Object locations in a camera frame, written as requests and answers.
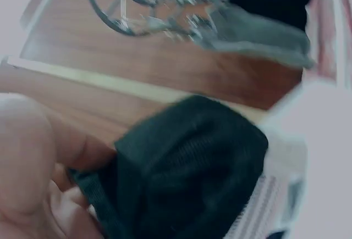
gray fabric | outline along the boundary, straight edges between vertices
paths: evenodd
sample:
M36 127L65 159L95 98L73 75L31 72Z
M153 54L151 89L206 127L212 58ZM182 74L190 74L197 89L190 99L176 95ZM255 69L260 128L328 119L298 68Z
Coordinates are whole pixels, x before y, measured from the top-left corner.
M220 52L238 52L278 61L294 68L311 68L310 41L301 30L246 12L236 5L206 9L212 29L193 29L194 42Z

dark green knit beanie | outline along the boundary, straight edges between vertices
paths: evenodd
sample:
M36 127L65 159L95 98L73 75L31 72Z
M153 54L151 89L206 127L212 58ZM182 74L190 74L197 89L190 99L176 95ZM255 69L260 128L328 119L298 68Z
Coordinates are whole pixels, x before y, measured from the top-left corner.
M109 239L222 239L263 171L265 135L228 107L187 98L115 143L117 158L73 178Z

white surface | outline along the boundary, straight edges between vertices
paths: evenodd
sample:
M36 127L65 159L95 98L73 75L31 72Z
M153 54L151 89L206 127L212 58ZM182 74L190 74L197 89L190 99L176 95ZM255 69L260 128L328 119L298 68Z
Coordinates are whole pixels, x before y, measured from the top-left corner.
M273 136L270 156L293 168L305 169L302 156L273 145L281 139L307 146L306 190L288 238L352 238L352 92L327 82L299 87L260 127Z
M20 18L30 0L0 0L0 54L11 54L22 39Z

wooden surface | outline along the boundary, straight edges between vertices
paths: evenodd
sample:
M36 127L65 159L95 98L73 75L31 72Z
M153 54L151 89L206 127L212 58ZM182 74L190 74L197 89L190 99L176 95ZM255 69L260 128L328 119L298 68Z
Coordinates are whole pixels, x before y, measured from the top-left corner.
M98 1L106 7L111 0ZM145 11L137 5L128 8L133 15ZM124 37L105 26L87 0L51 0L21 56L262 109L275 104L301 79L299 70L233 53L211 53L192 43L173 43L163 34Z
M45 74L0 66L0 92L27 95L110 143L164 104L81 85Z

hand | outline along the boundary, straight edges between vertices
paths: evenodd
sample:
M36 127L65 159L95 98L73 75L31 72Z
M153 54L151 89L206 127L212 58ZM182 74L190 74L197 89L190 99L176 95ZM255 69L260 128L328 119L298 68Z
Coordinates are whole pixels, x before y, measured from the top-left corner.
M116 155L113 149L35 101L9 94L0 94L0 147L0 238L103 238L60 165L96 169Z

